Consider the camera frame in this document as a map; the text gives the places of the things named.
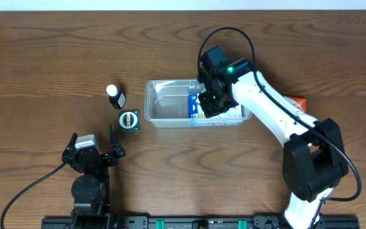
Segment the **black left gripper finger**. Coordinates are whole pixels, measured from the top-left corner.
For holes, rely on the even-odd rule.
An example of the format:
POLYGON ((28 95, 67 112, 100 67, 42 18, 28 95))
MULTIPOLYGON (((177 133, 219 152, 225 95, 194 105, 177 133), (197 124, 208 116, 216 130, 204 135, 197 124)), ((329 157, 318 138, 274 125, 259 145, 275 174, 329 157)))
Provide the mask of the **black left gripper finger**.
POLYGON ((124 147, 122 147, 113 125, 109 126, 109 140, 113 153, 118 157, 124 157, 126 155, 124 147))
POLYGON ((69 141, 66 150, 73 150, 75 148, 76 139, 78 138, 77 133, 73 132, 71 136, 71 140, 69 141))

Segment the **green Zam-Buk tin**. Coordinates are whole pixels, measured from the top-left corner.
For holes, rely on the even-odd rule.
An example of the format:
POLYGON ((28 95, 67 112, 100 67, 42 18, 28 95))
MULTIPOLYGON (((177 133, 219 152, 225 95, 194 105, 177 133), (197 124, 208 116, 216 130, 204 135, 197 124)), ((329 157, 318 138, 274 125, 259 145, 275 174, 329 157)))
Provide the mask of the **green Zam-Buk tin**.
POLYGON ((132 110, 120 112, 119 128, 122 132, 138 132, 140 130, 139 111, 132 110))

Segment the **dark bottle white cap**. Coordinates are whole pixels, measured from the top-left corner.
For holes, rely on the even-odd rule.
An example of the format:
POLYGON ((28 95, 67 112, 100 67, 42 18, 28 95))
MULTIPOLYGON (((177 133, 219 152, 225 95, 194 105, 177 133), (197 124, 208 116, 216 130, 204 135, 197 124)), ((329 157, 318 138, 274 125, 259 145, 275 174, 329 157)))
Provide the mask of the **dark bottle white cap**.
POLYGON ((109 96, 109 102, 115 109, 122 109, 124 107, 126 97, 116 85, 108 85, 106 92, 109 96))

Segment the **blue fever patch box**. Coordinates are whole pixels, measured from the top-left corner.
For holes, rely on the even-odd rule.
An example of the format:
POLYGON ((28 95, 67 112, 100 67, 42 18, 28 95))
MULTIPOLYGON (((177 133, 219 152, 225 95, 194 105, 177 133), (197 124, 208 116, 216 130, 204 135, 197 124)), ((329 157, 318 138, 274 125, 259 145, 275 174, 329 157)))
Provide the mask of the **blue fever patch box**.
POLYGON ((205 112, 200 106, 199 94, 188 95, 188 118, 191 119, 190 124, 192 126, 223 126, 223 125, 236 125, 242 121, 242 109, 238 105, 234 108, 230 108, 227 112, 218 114, 211 118, 205 116, 205 112))

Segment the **clear plastic container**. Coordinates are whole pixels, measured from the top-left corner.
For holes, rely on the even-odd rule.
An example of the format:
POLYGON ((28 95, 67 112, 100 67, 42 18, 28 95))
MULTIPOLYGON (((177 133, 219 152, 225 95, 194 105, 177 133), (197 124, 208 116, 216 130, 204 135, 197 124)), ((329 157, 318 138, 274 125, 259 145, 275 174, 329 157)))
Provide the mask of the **clear plastic container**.
MULTIPOLYGON (((188 118, 188 95, 205 91, 204 84, 196 80, 151 80, 146 83, 145 118, 157 128, 206 127, 192 126, 188 118)), ((250 119, 252 112, 241 106, 242 121, 250 119)))

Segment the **red white medicine box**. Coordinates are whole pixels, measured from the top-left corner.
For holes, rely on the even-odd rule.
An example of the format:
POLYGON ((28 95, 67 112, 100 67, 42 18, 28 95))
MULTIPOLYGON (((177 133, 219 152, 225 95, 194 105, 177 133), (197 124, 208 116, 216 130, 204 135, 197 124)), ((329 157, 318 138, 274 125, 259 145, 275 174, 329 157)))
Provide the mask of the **red white medicine box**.
POLYGON ((303 99, 303 98, 298 98, 298 97, 288 97, 285 96, 285 99, 291 103, 293 106, 295 106, 297 109, 306 112, 306 107, 307 107, 307 100, 303 99))

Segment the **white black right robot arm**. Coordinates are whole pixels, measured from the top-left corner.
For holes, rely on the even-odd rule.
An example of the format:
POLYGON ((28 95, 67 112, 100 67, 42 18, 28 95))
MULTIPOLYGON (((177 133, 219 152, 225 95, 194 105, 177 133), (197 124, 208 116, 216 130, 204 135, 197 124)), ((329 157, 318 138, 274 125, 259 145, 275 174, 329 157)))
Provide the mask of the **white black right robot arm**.
POLYGON ((249 109, 283 147, 282 176, 291 191, 284 218, 291 228, 309 228, 319 220, 324 201, 348 174, 341 131, 330 118, 318 121, 279 94, 247 59, 235 62, 214 47, 198 58, 199 96, 207 118, 238 105, 249 109))

